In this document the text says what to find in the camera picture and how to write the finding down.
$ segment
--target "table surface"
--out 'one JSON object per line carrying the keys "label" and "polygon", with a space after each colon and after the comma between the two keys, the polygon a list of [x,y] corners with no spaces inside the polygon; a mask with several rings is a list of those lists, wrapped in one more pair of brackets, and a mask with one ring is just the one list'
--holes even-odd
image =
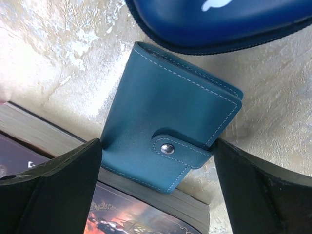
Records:
{"label": "table surface", "polygon": [[[221,137],[312,176],[312,27],[238,52],[181,58],[243,90]],[[151,42],[122,0],[0,0],[0,101],[89,140],[99,137],[135,41]],[[211,233],[229,234],[213,158],[179,189],[208,203]]]}

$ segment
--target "book illustration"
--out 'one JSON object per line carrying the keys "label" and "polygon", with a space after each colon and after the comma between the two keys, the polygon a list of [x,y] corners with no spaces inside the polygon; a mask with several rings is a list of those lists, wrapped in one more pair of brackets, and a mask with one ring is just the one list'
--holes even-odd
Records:
{"label": "book illustration", "polygon": [[199,234],[185,222],[98,182],[84,234],[103,233]]}
{"label": "book illustration", "polygon": [[[45,158],[0,134],[0,178],[47,162]],[[147,203],[97,182],[84,234],[200,234]]]}

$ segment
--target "white print on blue case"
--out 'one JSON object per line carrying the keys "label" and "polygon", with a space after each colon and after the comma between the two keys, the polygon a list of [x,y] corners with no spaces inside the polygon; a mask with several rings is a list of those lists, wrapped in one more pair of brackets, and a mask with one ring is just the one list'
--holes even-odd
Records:
{"label": "white print on blue case", "polygon": [[229,4],[232,0],[206,0],[201,6],[202,11],[208,11],[211,7],[220,8]]}

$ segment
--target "stitched edge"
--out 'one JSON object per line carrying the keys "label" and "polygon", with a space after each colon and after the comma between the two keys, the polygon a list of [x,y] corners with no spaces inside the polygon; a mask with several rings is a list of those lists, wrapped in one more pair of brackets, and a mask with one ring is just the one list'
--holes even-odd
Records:
{"label": "stitched edge", "polygon": [[221,123],[221,125],[217,128],[217,130],[213,133],[213,135],[212,135],[212,136],[208,139],[208,141],[203,145],[202,148],[204,148],[204,146],[208,144],[208,142],[213,138],[213,136],[217,133],[217,131],[222,127],[222,125],[225,123],[225,121],[230,117],[230,115],[231,115],[231,114],[234,112],[234,110],[237,108],[237,104],[236,104],[235,102],[233,102],[233,101],[227,99],[226,97],[221,96],[220,94],[217,94],[217,93],[215,93],[215,92],[213,92],[213,91],[211,91],[211,90],[209,90],[209,89],[206,89],[205,87],[203,87],[203,86],[201,86],[201,85],[195,83],[194,81],[191,81],[190,79],[187,79],[186,77],[184,77],[184,76],[182,76],[182,75],[180,75],[180,74],[178,74],[178,73],[176,73],[176,72],[173,72],[173,71],[169,70],[168,68],[165,68],[165,67],[159,65],[158,63],[156,63],[156,62],[150,60],[149,58],[145,57],[144,55],[142,55],[142,54],[141,54],[140,52],[138,52],[135,48],[134,48],[133,50],[134,50],[137,54],[139,54],[140,56],[142,56],[143,58],[145,58],[146,60],[148,60],[149,62],[151,62],[151,63],[157,65],[158,67],[160,67],[160,68],[162,68],[162,69],[164,69],[164,70],[166,70],[166,71],[168,71],[168,72],[171,72],[171,73],[175,74],[176,76],[178,76],[178,77],[180,77],[180,78],[182,78],[182,79],[184,79],[184,80],[186,80],[186,81],[188,81],[188,82],[190,82],[190,83],[192,83],[192,84],[194,84],[194,85],[196,85],[196,86],[198,86],[198,87],[200,87],[200,88],[202,88],[202,89],[204,89],[204,90],[206,90],[206,91],[208,91],[208,92],[210,92],[210,93],[212,93],[212,94],[215,94],[215,95],[217,95],[217,96],[219,96],[219,97],[221,97],[221,98],[223,98],[223,99],[225,99],[225,100],[227,100],[227,101],[229,101],[230,103],[233,103],[233,104],[235,105],[235,107],[233,108],[233,110],[228,114],[228,116],[227,116],[227,117],[225,118],[225,120]]}
{"label": "stitched edge", "polygon": [[163,58],[169,59],[171,62],[174,62],[174,63],[176,63],[176,64],[178,64],[178,65],[181,65],[182,67],[188,69],[189,71],[193,71],[193,72],[195,72],[196,74],[199,74],[200,76],[205,77],[205,78],[211,80],[212,82],[214,82],[215,84],[217,84],[217,85],[219,85],[219,86],[223,86],[223,87],[226,88],[227,90],[232,91],[233,93],[235,93],[236,96],[238,97],[237,92],[235,92],[233,89],[230,89],[229,87],[227,87],[227,86],[225,86],[225,85],[223,85],[223,84],[220,84],[219,82],[215,81],[214,79],[211,79],[210,77],[207,77],[207,76],[205,76],[204,74],[201,74],[200,72],[198,72],[198,71],[196,71],[196,70],[194,70],[194,69],[192,69],[192,68],[190,68],[190,67],[187,67],[187,66],[185,66],[185,65],[183,65],[183,64],[181,64],[181,63],[178,63],[177,61],[174,61],[173,59],[168,58],[168,57],[162,55],[161,53],[159,53],[159,52],[157,52],[157,51],[155,51],[155,50],[151,50],[151,49],[149,49],[149,48],[144,48],[144,49],[147,49],[147,50],[149,50],[149,51],[151,51],[151,52],[154,52],[154,53],[160,55],[160,56],[163,57]]}
{"label": "stitched edge", "polygon": [[160,188],[155,187],[155,186],[153,186],[153,185],[150,185],[150,184],[148,184],[148,183],[145,183],[145,182],[143,182],[143,181],[141,181],[141,180],[139,180],[139,179],[136,179],[136,178],[133,178],[133,177],[131,177],[131,176],[128,176],[128,175],[126,175],[126,174],[124,174],[124,173],[118,172],[118,171],[116,171],[116,170],[114,170],[114,169],[112,169],[112,168],[110,168],[110,167],[108,167],[108,166],[102,165],[102,167],[104,167],[104,168],[106,168],[106,169],[109,169],[109,170],[115,172],[116,174],[125,176],[125,177],[127,177],[127,178],[129,178],[129,179],[131,179],[131,180],[138,181],[138,182],[140,182],[140,183],[142,183],[142,184],[148,185],[148,186],[150,186],[151,188],[156,189],[156,190],[159,190],[159,191],[162,191],[162,192],[168,192],[168,191],[173,187],[173,185],[177,182],[177,180],[182,176],[182,174],[186,171],[186,169],[188,168],[188,167],[185,167],[184,170],[180,173],[180,175],[179,175],[179,176],[175,179],[175,181],[171,184],[171,186],[170,186],[167,190],[163,190],[163,189],[160,189]]}
{"label": "stitched edge", "polygon": [[198,152],[198,153],[200,153],[200,154],[202,154],[202,155],[210,156],[210,155],[205,154],[205,153],[203,153],[203,152],[200,152],[200,151],[198,151],[198,150],[196,150],[196,149],[193,149],[192,147],[189,147],[189,146],[187,146],[187,145],[183,145],[183,144],[181,144],[181,143],[179,143],[179,142],[176,142],[176,141],[174,141],[174,140],[171,140],[171,139],[168,139],[168,138],[165,138],[165,137],[160,138],[160,139],[158,139],[158,140],[156,140],[156,141],[154,142],[154,144],[153,144],[153,149],[154,149],[154,151],[155,151],[158,155],[161,155],[161,156],[170,158],[170,159],[172,159],[172,160],[174,160],[174,161],[177,161],[177,162],[179,162],[179,163],[182,163],[182,164],[184,164],[185,166],[188,166],[188,167],[190,167],[190,168],[192,168],[192,169],[196,169],[196,168],[198,168],[198,167],[193,167],[193,166],[191,166],[191,165],[189,165],[189,164],[187,164],[187,163],[185,163],[185,162],[182,162],[182,161],[180,161],[180,160],[178,160],[178,159],[175,159],[175,158],[173,158],[173,157],[169,157],[169,156],[163,155],[163,154],[159,153],[159,152],[156,150],[156,148],[155,148],[156,143],[157,143],[158,141],[160,141],[160,140],[163,140],[163,139],[164,139],[164,140],[171,141],[171,142],[174,142],[174,143],[179,144],[179,145],[182,145],[182,146],[184,146],[184,147],[186,147],[186,148],[189,148],[189,149],[191,149],[191,150],[194,150],[194,151],[196,151],[196,152]]}

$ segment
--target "snap button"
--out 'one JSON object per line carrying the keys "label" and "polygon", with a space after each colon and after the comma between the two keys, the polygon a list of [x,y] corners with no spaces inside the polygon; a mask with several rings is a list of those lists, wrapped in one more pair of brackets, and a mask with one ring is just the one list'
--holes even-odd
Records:
{"label": "snap button", "polygon": [[170,155],[172,154],[174,151],[175,151],[175,148],[173,145],[171,144],[163,144],[161,147],[160,147],[160,151],[164,154],[167,154],[167,155]]}

